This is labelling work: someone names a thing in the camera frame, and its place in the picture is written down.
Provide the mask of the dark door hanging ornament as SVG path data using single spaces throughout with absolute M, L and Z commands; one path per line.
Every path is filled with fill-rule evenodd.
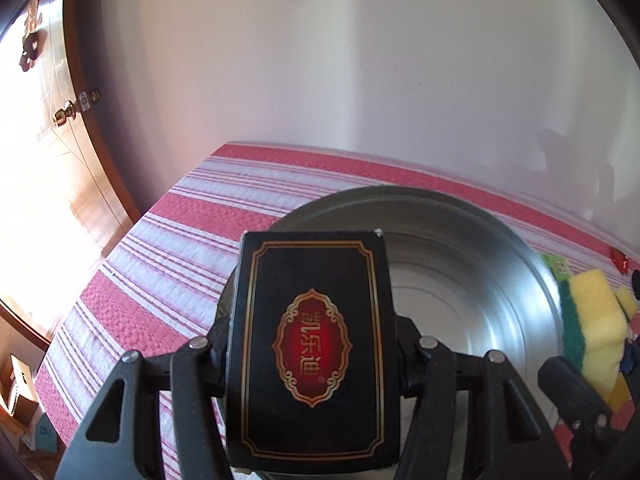
M 42 26 L 39 0 L 29 0 L 27 3 L 24 25 L 25 33 L 22 40 L 20 66 L 22 71 L 27 73 L 34 66 L 48 39 L 48 33 Z

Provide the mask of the cardboard boxes on floor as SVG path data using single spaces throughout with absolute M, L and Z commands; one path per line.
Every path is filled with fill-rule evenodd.
M 1 372 L 1 427 L 32 452 L 58 452 L 58 434 L 40 404 L 32 371 L 13 354 Z

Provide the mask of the green tissue pack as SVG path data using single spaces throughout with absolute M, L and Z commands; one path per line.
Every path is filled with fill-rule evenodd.
M 558 282 L 567 280 L 573 276 L 567 258 L 560 255 L 549 254 L 548 252 L 540 252 L 539 255 Z

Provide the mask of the yellow green scrub sponge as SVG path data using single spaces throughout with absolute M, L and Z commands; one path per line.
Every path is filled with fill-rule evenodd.
M 613 288 L 589 270 L 559 284 L 563 356 L 613 411 L 630 400 L 620 372 L 638 300 L 626 286 Z

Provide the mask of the round metal tin tray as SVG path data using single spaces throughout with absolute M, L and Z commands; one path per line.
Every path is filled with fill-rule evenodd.
M 368 231 L 384 240 L 395 318 L 454 352 L 503 352 L 547 419 L 551 402 L 537 386 L 541 365 L 561 349 L 558 295 L 540 258 L 502 222 L 457 198 L 417 188 L 374 186 L 339 192 L 291 212 L 265 232 Z M 229 315 L 236 268 L 221 297 Z M 270 479 L 396 479 L 414 401 L 400 396 L 398 461 L 351 474 L 274 474 Z M 462 474 L 468 394 L 457 394 L 450 471 Z

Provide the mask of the brass door knob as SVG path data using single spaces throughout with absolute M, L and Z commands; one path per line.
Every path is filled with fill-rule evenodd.
M 70 119 L 75 119 L 78 114 L 84 114 L 91 110 L 102 99 L 102 92 L 98 88 L 81 91 L 75 101 L 66 101 L 62 108 L 59 108 L 52 115 L 52 122 L 55 127 L 65 125 Z

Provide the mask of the red candy wrapper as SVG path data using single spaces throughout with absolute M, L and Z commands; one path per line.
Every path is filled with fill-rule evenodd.
M 621 250 L 612 247 L 610 258 L 620 274 L 626 275 L 629 272 L 629 259 Z

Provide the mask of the black playing card box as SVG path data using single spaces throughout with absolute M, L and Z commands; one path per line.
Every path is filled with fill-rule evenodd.
M 226 382 L 233 467 L 351 474 L 393 466 L 400 379 L 382 237 L 246 233 Z

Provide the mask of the wooden door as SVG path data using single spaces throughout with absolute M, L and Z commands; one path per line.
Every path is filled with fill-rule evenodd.
M 132 226 L 90 139 L 88 110 L 61 127 L 52 122 L 81 92 L 64 4 L 39 0 L 48 39 L 27 73 L 27 3 L 1 39 L 1 300 L 46 339 Z

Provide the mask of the red white striped tablecloth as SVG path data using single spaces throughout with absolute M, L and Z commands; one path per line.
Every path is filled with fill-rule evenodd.
M 36 389 L 67 448 L 125 352 L 138 350 L 146 358 L 171 353 L 206 335 L 218 318 L 229 318 L 221 309 L 221 297 L 238 265 L 245 233 L 265 232 L 320 198 L 374 186 L 417 188 L 463 200 L 502 222 L 539 258 L 540 252 L 567 258 L 573 276 L 598 269 L 613 288 L 628 287 L 614 276 L 603 240 L 486 186 L 364 158 L 228 143 L 134 225 L 58 328 Z M 556 356 L 564 358 L 562 281 L 550 274 L 561 317 L 561 349 Z M 570 467 L 573 435 L 551 404 L 555 413 L 550 428 Z M 163 391 L 163 479 L 182 479 L 171 412 L 171 393 Z

